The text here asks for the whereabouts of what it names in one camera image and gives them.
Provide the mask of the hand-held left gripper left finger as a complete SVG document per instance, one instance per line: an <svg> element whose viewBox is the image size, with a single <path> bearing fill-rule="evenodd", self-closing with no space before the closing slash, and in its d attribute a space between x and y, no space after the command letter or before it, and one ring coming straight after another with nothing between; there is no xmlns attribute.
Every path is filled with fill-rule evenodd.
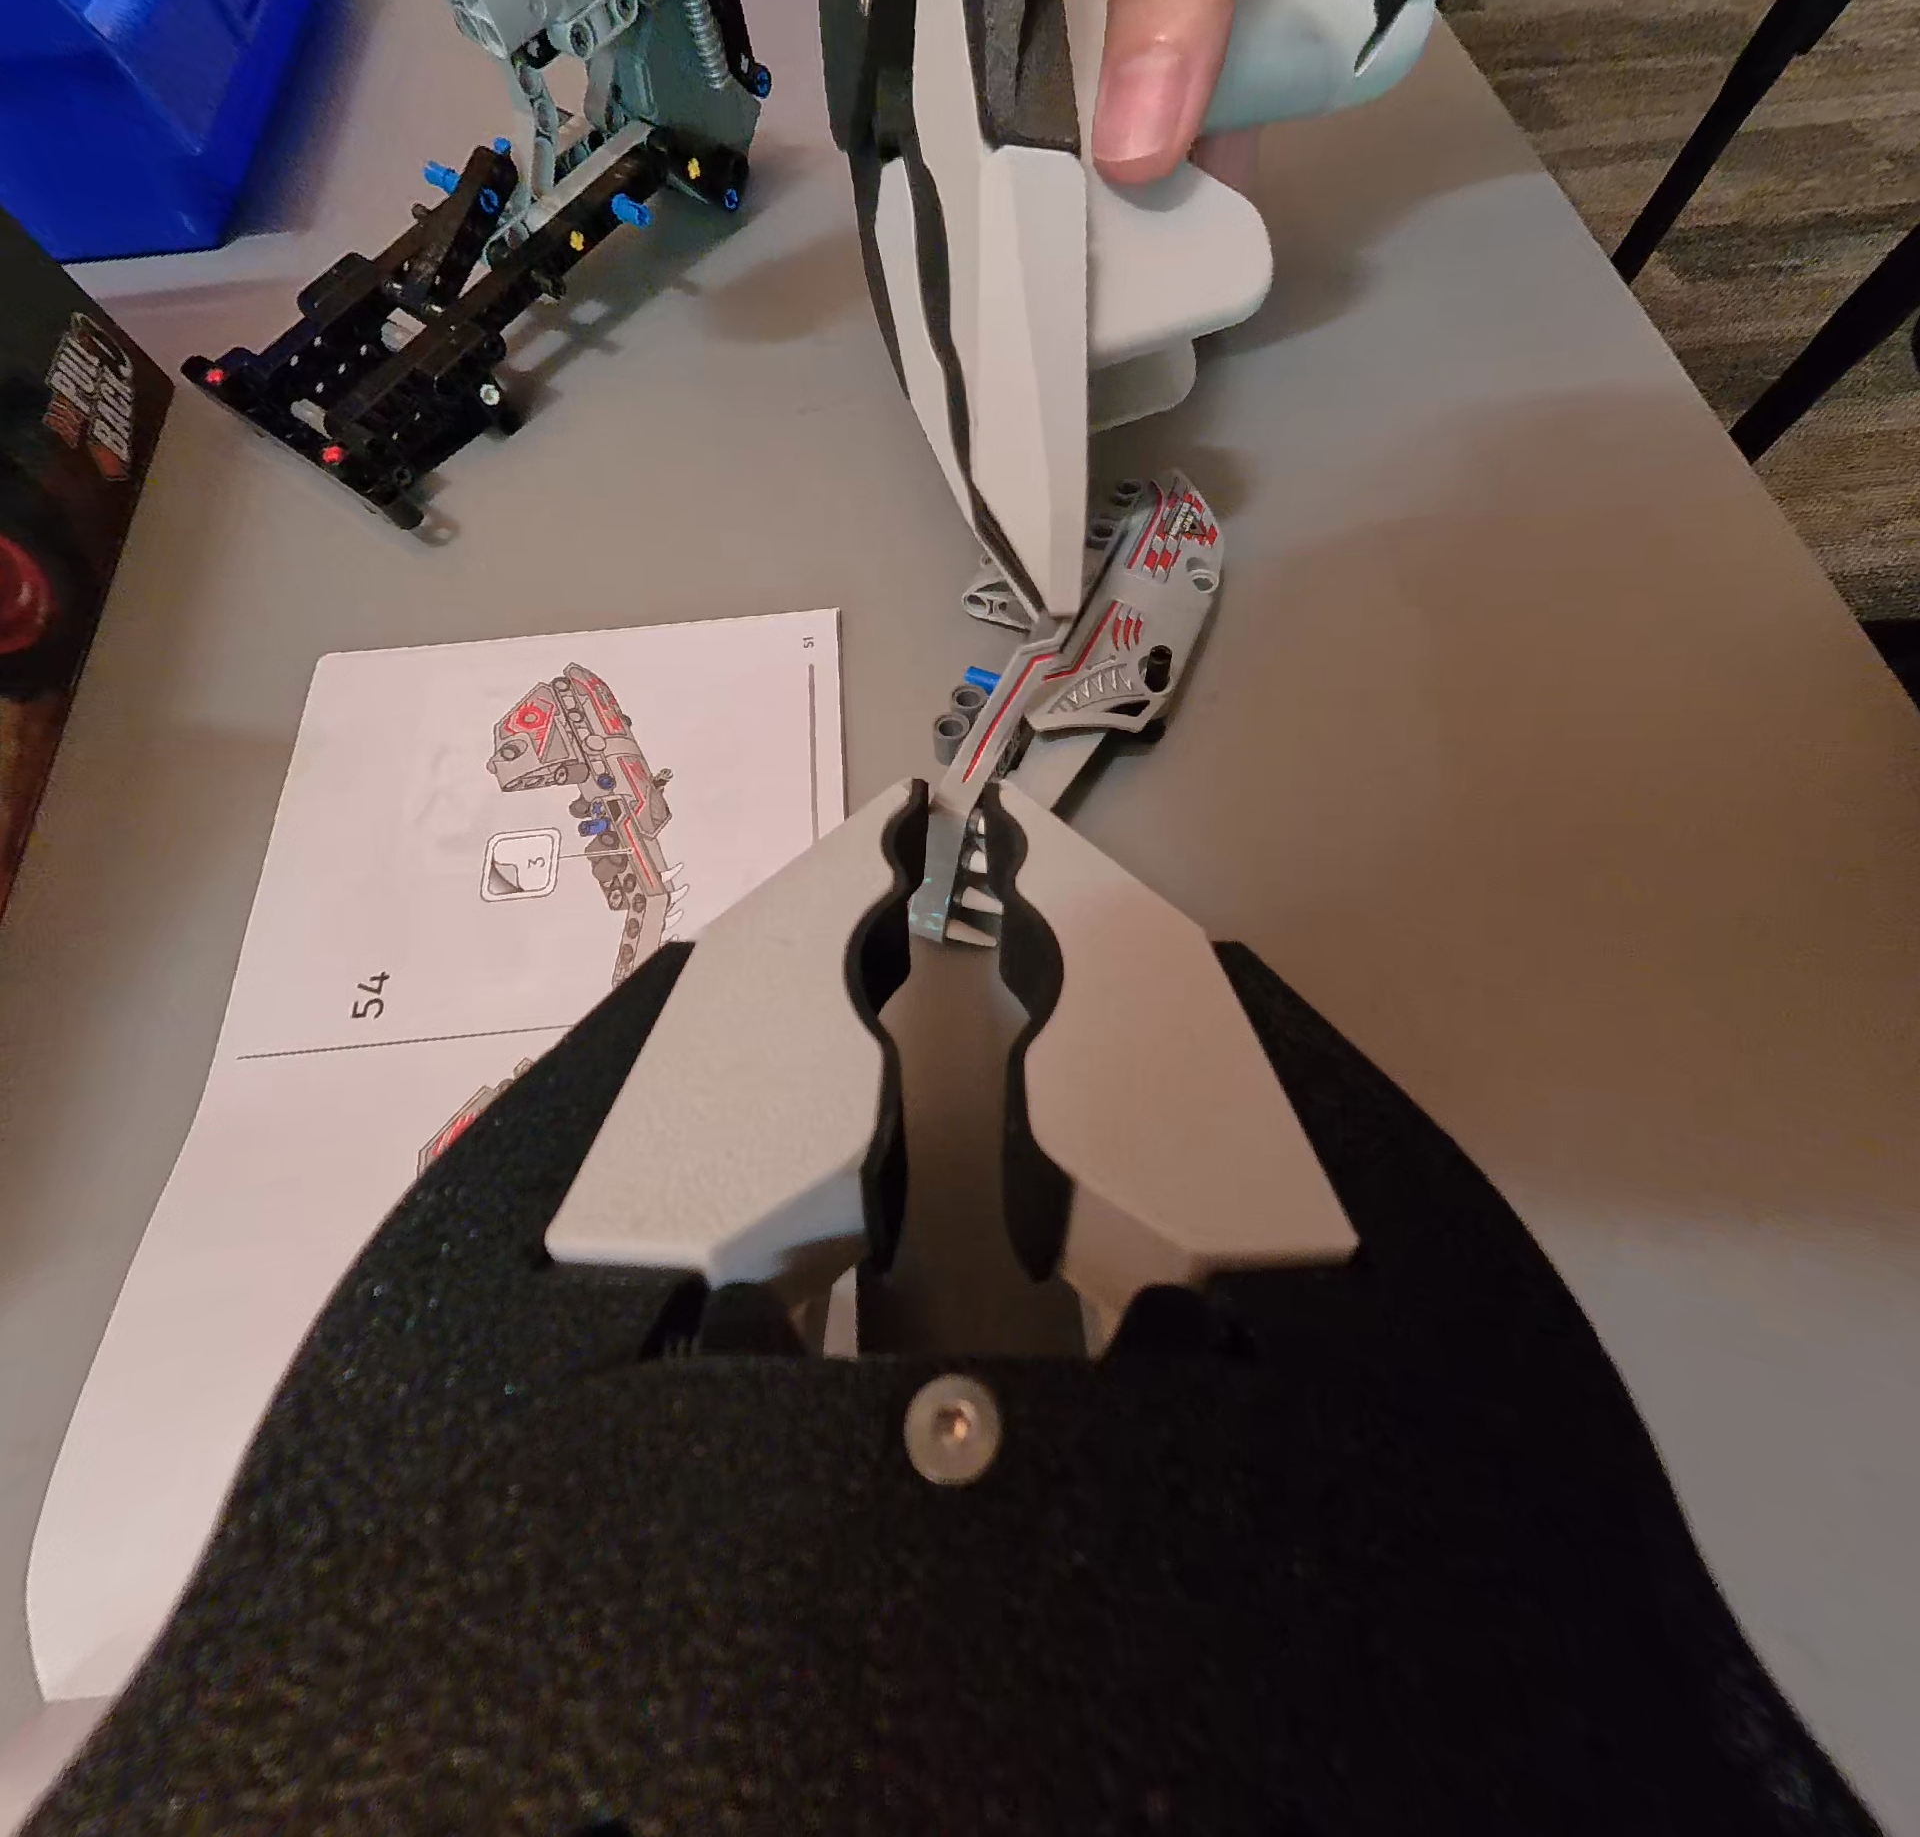
<svg viewBox="0 0 1920 1837"><path fill-rule="evenodd" d="M925 832L907 779L693 944L548 1227L550 1256L584 1268L548 1297L576 1359L659 1343L685 1275L746 1281L735 1321L775 1349L796 1308L827 1357L858 1352L858 1304L827 1296L899 1243L899 1052L878 1014L909 973Z"/></svg>

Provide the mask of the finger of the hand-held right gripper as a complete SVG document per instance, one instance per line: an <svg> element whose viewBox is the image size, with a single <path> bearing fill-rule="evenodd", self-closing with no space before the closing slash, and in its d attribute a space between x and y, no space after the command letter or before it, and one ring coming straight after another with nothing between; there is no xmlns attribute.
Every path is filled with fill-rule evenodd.
<svg viewBox="0 0 1920 1837"><path fill-rule="evenodd" d="M1088 442L1170 410L1194 328L1141 330L1103 281L1141 289L1163 211L1108 185L1088 205L1060 151L988 151L949 234L917 151L870 167L870 291L899 383L985 551L970 616L1038 625L1081 608Z"/></svg>
<svg viewBox="0 0 1920 1837"><path fill-rule="evenodd" d="M1094 431L1179 403L1194 337L1271 281L1259 211L1210 173L1094 171L1068 0L915 0L909 390L1024 616L1081 608Z"/></svg>

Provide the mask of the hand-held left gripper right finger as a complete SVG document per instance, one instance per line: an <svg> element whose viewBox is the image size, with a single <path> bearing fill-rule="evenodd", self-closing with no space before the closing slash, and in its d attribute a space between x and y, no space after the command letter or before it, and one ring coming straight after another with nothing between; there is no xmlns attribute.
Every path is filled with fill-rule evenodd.
<svg viewBox="0 0 1920 1837"><path fill-rule="evenodd" d="M1201 924L1008 785L985 825L1026 1011L1001 1147L1022 1268L1064 1275L1103 1352L1141 1288L1345 1264L1357 1230Z"/></svg>

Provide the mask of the grey brick panel assembly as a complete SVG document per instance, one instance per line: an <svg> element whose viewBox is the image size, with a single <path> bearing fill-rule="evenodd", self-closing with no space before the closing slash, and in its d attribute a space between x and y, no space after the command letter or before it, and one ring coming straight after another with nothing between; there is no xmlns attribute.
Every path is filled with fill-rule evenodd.
<svg viewBox="0 0 1920 1837"><path fill-rule="evenodd" d="M1120 480L1088 524L1096 575L1074 622L1038 635L997 674L970 672L935 723L947 774L930 794L925 879L909 931L997 944L981 801L1006 781L1054 810L1114 737L1154 737L1220 592L1220 526L1179 469Z"/></svg>

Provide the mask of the person's right hand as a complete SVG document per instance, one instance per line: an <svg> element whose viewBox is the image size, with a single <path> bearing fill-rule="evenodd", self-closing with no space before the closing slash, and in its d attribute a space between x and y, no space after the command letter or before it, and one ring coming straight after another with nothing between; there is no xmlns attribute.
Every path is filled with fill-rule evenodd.
<svg viewBox="0 0 1920 1837"><path fill-rule="evenodd" d="M1179 161L1248 188L1257 133L1206 136L1236 0L1108 0L1088 149L1114 185L1145 185Z"/></svg>

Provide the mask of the white instruction booklet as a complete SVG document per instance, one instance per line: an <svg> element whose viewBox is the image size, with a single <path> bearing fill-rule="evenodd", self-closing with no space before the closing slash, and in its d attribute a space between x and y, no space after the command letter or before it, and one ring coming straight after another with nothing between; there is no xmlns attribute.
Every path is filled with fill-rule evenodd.
<svg viewBox="0 0 1920 1837"><path fill-rule="evenodd" d="M318 662L206 1096L42 1507L51 1701L131 1679L420 1167L844 814L827 608Z"/></svg>

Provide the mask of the black brick vehicle model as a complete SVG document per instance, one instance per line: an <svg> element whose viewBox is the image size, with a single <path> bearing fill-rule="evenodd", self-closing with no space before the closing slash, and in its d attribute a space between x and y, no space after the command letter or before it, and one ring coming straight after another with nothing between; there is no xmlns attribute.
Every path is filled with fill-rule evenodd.
<svg viewBox="0 0 1920 1837"><path fill-rule="evenodd" d="M665 185L735 213L773 90L740 0L446 0L516 97L516 131L464 167L380 255L344 255L263 351L182 365L226 410L401 530L417 483L519 414L508 328L560 298L608 235L653 220Z"/></svg>

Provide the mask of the blue plastic bin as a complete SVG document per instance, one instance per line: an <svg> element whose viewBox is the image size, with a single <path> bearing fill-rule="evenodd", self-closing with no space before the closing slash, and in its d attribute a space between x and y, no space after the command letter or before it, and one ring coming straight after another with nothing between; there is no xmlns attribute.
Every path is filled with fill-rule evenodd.
<svg viewBox="0 0 1920 1837"><path fill-rule="evenodd" d="M195 251L313 0L4 0L4 207L58 261Z"/></svg>

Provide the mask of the dark printed toy box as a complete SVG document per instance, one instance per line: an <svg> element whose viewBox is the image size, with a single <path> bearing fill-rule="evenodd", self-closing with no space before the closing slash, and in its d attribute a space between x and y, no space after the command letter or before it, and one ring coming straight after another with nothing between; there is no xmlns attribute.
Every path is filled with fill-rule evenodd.
<svg viewBox="0 0 1920 1837"><path fill-rule="evenodd" d="M171 375L4 213L4 897L171 397Z"/></svg>

